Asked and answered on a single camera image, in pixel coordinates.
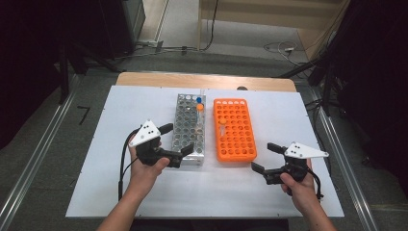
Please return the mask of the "light wooden frame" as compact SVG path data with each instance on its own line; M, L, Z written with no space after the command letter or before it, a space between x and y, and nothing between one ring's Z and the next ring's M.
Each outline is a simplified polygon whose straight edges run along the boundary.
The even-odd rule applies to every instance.
M295 28L309 60L323 50L342 23L351 0L198 0L197 48L202 20Z

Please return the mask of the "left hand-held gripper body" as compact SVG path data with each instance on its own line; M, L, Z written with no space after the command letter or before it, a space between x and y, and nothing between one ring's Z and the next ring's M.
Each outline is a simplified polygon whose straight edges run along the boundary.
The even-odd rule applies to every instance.
M129 141L129 146L135 147L139 160L148 166L154 166L161 158L168 158L168 167L178 168L183 156L181 152L168 151L161 148L161 133L152 120L147 119L136 130L136 134Z

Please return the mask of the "black tripod stand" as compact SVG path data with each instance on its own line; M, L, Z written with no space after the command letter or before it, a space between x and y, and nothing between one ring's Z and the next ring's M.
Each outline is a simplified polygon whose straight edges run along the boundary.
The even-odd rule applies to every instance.
M60 103L63 104L70 94L70 86L68 81L68 65L71 64L74 72L77 74L86 74L88 66L84 60L85 57L89 57L96 61L98 64L105 66L110 71L115 73L124 72L124 69L120 69L102 57L91 52L83 44L74 40L64 40L59 46L59 65L61 76L61 97Z
M338 104L330 100L331 90L334 82L334 67L331 63L331 58L323 55L320 58L311 60L306 64L301 64L295 69L280 75L280 78L289 79L294 75L312 68L312 73L307 78L307 82L311 87L317 87L320 82L323 82L322 98L320 105L327 116L330 116L330 106L338 107Z

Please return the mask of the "orange plastic test tube rack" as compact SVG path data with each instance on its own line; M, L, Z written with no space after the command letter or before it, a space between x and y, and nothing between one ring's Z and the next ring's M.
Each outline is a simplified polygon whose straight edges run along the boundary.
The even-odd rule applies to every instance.
M217 159L220 162L252 162L257 157L248 105L243 98L216 98L213 115ZM226 119L225 136L219 132L219 120Z

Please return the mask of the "wooden table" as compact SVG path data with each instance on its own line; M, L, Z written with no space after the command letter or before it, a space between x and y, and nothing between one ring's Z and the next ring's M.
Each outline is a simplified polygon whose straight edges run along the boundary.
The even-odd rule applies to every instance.
M143 86L189 89L247 90L296 92L290 79L242 77L229 75L123 72L117 77L118 86Z

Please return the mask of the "black curtain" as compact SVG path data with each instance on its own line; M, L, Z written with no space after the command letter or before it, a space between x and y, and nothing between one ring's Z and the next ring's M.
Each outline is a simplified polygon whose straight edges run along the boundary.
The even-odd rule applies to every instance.
M334 44L338 101L408 197L408 0L350 0Z
M113 59L133 49L124 0L0 0L0 149L89 52Z

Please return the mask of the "silver metal test tube rack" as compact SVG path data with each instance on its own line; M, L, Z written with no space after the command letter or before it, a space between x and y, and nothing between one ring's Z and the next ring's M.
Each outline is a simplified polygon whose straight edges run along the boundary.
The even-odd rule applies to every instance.
M183 147L194 143L194 151L182 161L184 166L202 166L204 163L206 96L202 97L204 105L202 126L197 124L197 97L200 97L199 94L192 93L179 93L177 96L171 149L180 152Z

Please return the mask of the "person's right hand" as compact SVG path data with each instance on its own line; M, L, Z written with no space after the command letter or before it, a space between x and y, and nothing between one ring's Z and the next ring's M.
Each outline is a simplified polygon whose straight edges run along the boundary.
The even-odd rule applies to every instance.
M308 217L319 205L315 193L314 178L307 173L301 182L295 181L289 173L282 173L280 179L284 193L292 192L292 201L295 208L304 216Z

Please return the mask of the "grey power strip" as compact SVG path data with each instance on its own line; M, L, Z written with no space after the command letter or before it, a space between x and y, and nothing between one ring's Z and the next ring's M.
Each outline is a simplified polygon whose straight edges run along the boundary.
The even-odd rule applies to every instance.
M156 53L159 53L163 50L163 41L156 41L156 40L146 40L146 41L138 41L136 43L136 49L141 50L143 48L153 48Z

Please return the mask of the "dark grey cabinet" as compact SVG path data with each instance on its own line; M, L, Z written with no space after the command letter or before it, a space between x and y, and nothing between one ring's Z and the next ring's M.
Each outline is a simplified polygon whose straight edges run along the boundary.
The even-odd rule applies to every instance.
M130 53L133 53L145 21L144 5L142 0L122 0L122 5L128 24L128 34L131 48Z

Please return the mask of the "person's dark pants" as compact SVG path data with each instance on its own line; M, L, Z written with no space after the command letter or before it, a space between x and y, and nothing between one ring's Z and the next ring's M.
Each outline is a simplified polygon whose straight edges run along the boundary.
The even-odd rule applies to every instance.
M290 231L287 219L135 219L130 231Z

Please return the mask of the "metal floor rail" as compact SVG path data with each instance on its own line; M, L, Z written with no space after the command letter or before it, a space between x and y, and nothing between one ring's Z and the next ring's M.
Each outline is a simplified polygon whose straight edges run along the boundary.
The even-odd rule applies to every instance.
M49 146L51 145L64 120L73 98L77 93L81 80L82 78L78 74L74 74L71 77L68 84L71 87L71 92L68 94L64 102L56 109L56 112L53 114L50 122L48 123L46 130L36 145L36 148L34 149L27 165L6 197L5 204L0 211L0 231L8 231L8 228L13 221L13 217L15 216L27 191L29 190L38 169L47 154Z
M333 124L333 115L321 111L319 112L319 121L324 129L324 136L328 139L332 154L337 161L347 192L349 193L354 210L364 231L379 231L378 225L371 212L370 205L368 204L357 176L347 159L343 144Z

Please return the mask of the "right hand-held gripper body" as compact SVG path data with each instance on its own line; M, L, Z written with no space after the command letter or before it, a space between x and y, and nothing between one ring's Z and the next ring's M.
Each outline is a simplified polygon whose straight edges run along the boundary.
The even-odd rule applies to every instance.
M307 165L307 160L311 158L328 157L327 152L315 149L305 144L293 141L284 154L285 164L276 169L265 169L263 174L268 185L282 184L280 175L282 173L289 173L290 176L297 182L301 182L310 168Z

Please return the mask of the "person's left hand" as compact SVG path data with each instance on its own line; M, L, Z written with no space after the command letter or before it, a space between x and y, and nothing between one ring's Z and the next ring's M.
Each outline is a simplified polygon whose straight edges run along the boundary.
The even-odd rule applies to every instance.
M154 166L144 165L137 156L135 147L128 147L131 155L131 176L123 195L127 201L142 201L153 188L157 177L169 164L168 158L161 158Z

